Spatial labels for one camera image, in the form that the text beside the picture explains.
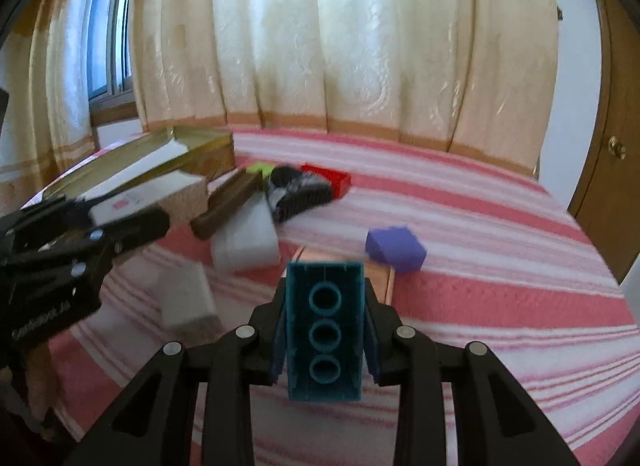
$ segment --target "red block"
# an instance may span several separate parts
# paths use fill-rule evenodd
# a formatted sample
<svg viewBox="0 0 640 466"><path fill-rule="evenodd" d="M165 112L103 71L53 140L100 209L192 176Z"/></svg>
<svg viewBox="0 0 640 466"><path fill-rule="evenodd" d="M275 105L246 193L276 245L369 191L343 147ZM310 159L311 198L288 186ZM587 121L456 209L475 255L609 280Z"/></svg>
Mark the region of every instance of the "red block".
<svg viewBox="0 0 640 466"><path fill-rule="evenodd" d="M331 182L331 188L334 191L334 199L341 199L344 197L351 187L351 175L343 171L322 168L321 166L315 166L309 163L304 163L300 166L300 169L302 171L317 173Z"/></svg>

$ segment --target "pink striped bedspread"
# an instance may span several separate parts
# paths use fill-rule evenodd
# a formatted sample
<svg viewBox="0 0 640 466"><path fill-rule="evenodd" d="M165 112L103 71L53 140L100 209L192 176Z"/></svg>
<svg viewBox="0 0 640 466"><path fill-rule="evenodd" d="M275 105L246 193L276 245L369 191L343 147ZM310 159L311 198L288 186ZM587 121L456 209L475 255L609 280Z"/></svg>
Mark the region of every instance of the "pink striped bedspread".
<svg viewBox="0 0 640 466"><path fill-rule="evenodd" d="M524 385L581 464L602 466L640 415L640 333L604 261L575 221L532 179L462 157L344 136L237 130L238 162L311 162L351 173L348 195L278 228L282 264L217 274L209 244L172 231L114 269L102 308L50 342L63 397L57 412L80 438L145 362L171 339L154 284L164 269L200 261L226 329L271 299L300 245L361 256L370 227L408 226L428 250L399 274L394 306L436 341L487 343ZM444 387L449 464L453 405ZM398 389L366 374L360 402L302 404L286 374L252 387L259 465L389 465ZM204 399L193 429L200 463Z"/></svg>

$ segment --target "wooden door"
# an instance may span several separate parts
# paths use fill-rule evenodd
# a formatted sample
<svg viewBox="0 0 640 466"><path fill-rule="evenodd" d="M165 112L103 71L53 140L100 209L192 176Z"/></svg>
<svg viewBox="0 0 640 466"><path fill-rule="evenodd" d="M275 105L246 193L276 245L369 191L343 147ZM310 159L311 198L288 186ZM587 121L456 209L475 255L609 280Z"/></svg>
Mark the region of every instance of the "wooden door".
<svg viewBox="0 0 640 466"><path fill-rule="evenodd" d="M598 0L598 7L600 109L570 211L620 282L640 250L640 33L618 0Z"/></svg>

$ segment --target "purple foam block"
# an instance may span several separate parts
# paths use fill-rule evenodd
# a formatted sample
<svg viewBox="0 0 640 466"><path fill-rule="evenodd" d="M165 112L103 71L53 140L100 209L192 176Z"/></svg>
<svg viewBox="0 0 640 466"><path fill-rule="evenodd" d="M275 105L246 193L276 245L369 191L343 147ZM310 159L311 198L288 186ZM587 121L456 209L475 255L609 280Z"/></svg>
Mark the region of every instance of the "purple foam block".
<svg viewBox="0 0 640 466"><path fill-rule="evenodd" d="M373 261L386 263L397 272L418 271L427 251L407 227L370 229L365 251Z"/></svg>

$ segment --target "window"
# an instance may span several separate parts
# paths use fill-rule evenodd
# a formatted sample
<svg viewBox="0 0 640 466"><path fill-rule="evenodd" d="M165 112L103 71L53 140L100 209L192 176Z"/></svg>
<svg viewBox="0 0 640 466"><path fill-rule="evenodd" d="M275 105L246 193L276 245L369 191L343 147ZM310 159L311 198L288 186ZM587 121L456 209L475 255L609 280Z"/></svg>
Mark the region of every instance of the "window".
<svg viewBox="0 0 640 466"><path fill-rule="evenodd" d="M92 109L131 94L129 0L92 0L87 43L87 83Z"/></svg>

